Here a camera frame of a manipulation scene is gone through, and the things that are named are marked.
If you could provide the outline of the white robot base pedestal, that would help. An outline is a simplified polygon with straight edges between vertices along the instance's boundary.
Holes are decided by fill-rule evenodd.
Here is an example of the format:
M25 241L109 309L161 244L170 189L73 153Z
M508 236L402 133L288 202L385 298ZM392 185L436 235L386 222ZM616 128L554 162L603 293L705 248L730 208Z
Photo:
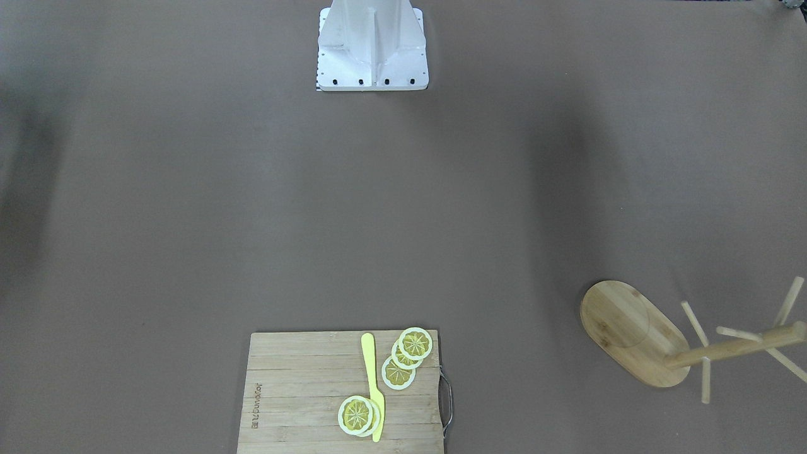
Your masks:
M425 90L424 14L409 1L333 1L319 12L315 88Z

